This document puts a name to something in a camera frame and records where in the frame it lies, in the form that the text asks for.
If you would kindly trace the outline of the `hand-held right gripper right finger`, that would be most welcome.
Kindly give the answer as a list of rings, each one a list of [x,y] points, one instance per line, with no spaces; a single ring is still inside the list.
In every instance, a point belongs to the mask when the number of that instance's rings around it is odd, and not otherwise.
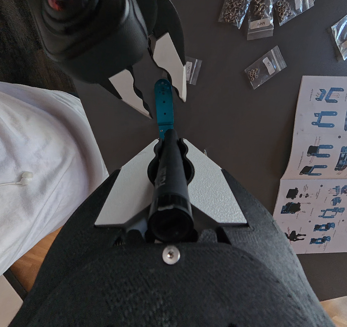
[[[219,165],[188,140],[183,142],[188,147],[186,157],[194,168],[194,177],[188,184],[191,204],[219,224],[247,224]]]

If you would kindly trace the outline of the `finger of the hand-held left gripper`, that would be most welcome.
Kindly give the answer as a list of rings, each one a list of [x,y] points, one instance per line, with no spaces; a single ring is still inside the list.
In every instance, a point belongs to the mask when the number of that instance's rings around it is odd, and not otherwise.
[[[180,60],[170,34],[165,33],[158,39],[152,35],[150,37],[150,52],[155,64],[171,77],[171,85],[177,90],[180,99],[186,102],[186,66],[185,62]]]
[[[135,85],[135,75],[132,66],[113,75],[109,78],[109,81],[125,103],[144,116],[153,118],[142,92]]]

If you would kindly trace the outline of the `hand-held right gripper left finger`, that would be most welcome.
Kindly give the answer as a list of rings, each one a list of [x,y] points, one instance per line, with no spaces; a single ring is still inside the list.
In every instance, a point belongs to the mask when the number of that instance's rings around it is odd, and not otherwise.
[[[126,232],[147,231],[148,207],[154,186],[147,169],[154,159],[155,139],[129,162],[122,166],[111,191],[95,221],[96,227],[119,227]]]

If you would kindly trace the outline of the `blue bracket with black servo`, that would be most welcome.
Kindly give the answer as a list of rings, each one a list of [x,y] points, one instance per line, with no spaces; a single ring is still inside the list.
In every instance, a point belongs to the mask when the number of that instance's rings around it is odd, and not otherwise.
[[[164,139],[165,132],[174,128],[171,83],[167,79],[159,79],[154,85],[154,93],[159,137]]]

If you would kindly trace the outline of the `black electric screwdriver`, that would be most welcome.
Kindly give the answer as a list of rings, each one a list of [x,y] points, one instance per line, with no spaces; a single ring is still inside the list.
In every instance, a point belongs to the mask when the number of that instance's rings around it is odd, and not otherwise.
[[[185,240],[194,229],[194,220],[188,192],[188,179],[184,168],[187,147],[174,129],[168,129],[164,139],[154,147],[155,158],[147,173],[154,185],[150,205],[148,230],[155,239],[168,243]]]

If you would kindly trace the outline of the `dark grey desk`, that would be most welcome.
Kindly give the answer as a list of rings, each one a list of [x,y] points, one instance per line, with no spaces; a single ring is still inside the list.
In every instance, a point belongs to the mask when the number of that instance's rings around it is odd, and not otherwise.
[[[346,15],[346,0],[316,0],[272,37],[247,41],[246,22],[218,22],[224,0],[172,0],[186,55],[202,60],[187,101],[174,94],[175,129],[226,169],[271,212],[288,165],[302,76],[346,76],[330,27]],[[245,68],[279,46],[287,67],[253,90]],[[73,79],[109,173],[154,139],[156,119],[128,106],[100,85]],[[346,253],[302,254],[299,260],[319,300],[346,296]]]

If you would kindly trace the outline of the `flat clear zip bag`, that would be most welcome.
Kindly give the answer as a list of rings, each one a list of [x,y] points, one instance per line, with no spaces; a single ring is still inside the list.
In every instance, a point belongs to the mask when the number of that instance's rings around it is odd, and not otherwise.
[[[198,74],[201,68],[202,61],[188,57],[186,64],[183,65],[179,57],[168,57],[164,61],[162,79],[169,80],[171,77],[171,85],[179,88],[185,83],[196,85]]]

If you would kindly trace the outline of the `zip bag of silver screws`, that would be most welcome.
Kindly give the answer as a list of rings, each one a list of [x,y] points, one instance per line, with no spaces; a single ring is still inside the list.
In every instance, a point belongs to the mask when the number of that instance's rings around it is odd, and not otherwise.
[[[241,28],[251,0],[224,0],[218,22]]]
[[[272,37],[273,30],[273,0],[251,0],[247,40]]]

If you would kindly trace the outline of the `zip bag of small nuts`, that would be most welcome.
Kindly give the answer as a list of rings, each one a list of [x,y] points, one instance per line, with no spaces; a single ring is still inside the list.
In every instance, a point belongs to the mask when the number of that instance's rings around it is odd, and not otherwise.
[[[286,67],[287,64],[281,54],[279,46],[275,46],[247,67],[245,69],[245,74],[252,88],[255,90]]]

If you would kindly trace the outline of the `illustrated instruction booklet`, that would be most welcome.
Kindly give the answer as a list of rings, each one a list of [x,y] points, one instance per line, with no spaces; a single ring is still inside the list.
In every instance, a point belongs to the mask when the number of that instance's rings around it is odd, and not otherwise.
[[[302,77],[273,213],[297,254],[347,251],[346,111],[346,77]]]

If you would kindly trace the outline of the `zip bag of large nuts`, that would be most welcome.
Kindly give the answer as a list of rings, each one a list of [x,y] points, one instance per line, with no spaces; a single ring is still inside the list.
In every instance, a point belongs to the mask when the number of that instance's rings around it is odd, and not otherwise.
[[[274,10],[279,22],[283,26],[286,22],[299,16],[314,6],[313,0],[273,0]]]

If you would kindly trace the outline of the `zip bag with black parts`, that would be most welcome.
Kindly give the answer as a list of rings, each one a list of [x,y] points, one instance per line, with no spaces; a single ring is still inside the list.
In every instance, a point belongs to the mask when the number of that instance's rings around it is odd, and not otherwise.
[[[334,40],[342,59],[347,59],[347,15],[331,27]]]

